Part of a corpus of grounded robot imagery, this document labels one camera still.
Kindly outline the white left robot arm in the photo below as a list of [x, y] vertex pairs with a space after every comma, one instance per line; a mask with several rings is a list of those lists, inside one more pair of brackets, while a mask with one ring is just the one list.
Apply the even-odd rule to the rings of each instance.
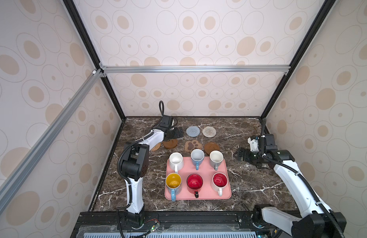
[[182, 127], [162, 131], [152, 129], [142, 138], [129, 141], [118, 160], [118, 174], [125, 180], [127, 188], [127, 205], [122, 207], [125, 220], [142, 226], [145, 218], [145, 207], [142, 198], [143, 177], [149, 167], [149, 152], [157, 144], [183, 137]]

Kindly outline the brown wooden round coaster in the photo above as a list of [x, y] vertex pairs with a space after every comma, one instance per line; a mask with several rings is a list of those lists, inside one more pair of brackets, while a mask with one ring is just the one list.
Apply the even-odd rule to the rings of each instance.
[[215, 142], [208, 142], [204, 145], [204, 151], [210, 155], [212, 151], [220, 151], [220, 146]]

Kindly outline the cork paw print coaster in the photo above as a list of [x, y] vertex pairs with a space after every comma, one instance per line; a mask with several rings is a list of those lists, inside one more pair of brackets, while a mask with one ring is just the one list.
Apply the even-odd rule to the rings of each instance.
[[198, 140], [186, 141], [184, 150], [191, 153], [194, 149], [202, 149], [202, 144]]

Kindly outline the light blue woven coaster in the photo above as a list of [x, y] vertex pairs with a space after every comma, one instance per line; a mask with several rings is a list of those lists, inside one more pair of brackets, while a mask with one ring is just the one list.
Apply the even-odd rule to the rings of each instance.
[[186, 129], [186, 134], [190, 137], [197, 137], [201, 133], [200, 128], [196, 126], [190, 126]]

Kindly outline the multicolour woven round coaster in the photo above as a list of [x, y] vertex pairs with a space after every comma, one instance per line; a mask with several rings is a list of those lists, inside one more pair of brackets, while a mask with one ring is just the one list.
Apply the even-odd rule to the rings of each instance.
[[202, 130], [202, 134], [207, 138], [213, 138], [216, 135], [217, 131], [214, 127], [205, 127]]

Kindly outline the dark brown wooden coaster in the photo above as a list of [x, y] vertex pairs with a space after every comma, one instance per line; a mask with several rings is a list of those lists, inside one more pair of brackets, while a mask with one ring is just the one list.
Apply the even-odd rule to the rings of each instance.
[[177, 139], [171, 139], [169, 141], [163, 141], [162, 144], [166, 149], [173, 149], [173, 148], [177, 147], [178, 140]]

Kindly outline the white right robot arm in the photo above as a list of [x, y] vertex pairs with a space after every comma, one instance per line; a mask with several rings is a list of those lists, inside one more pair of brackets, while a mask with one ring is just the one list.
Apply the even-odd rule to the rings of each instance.
[[347, 224], [340, 212], [334, 212], [315, 192], [300, 172], [293, 156], [287, 150], [250, 152], [240, 147], [233, 157], [260, 168], [268, 164], [282, 179], [300, 212], [296, 217], [271, 204], [259, 204], [253, 209], [252, 224], [262, 229], [273, 225], [293, 238], [342, 238]]

